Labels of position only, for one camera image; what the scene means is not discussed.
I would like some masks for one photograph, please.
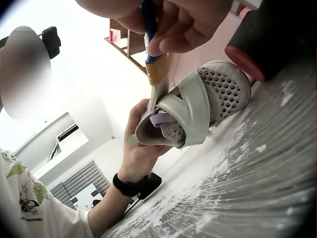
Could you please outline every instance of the wooden shelf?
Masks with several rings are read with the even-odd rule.
[[[115,43],[110,42],[110,37],[106,37],[104,39],[147,75],[145,67],[143,67],[139,62],[132,58],[132,55],[145,51],[144,34],[137,34],[135,32],[132,32],[121,26],[120,23],[114,19],[110,19],[109,21],[109,29],[111,28],[120,30],[121,39],[127,38],[128,45],[126,47],[120,48]]]

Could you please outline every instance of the blue brush handle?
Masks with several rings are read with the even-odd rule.
[[[143,11],[145,20],[145,32],[147,34],[148,41],[150,42],[153,39],[153,36],[155,35],[157,30],[154,4],[152,0],[144,0],[143,3],[140,5],[140,8]],[[145,63],[154,63],[159,58],[160,56],[151,56],[148,54]]]

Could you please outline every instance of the red cap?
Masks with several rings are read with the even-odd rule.
[[[224,52],[233,63],[252,78],[260,82],[265,82],[265,76],[261,67],[247,53],[230,45],[226,46]]]

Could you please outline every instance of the black camera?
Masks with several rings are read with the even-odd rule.
[[[42,41],[44,42],[49,58],[53,59],[60,53],[59,47],[61,46],[61,40],[57,35],[57,28],[51,26],[42,32]]]

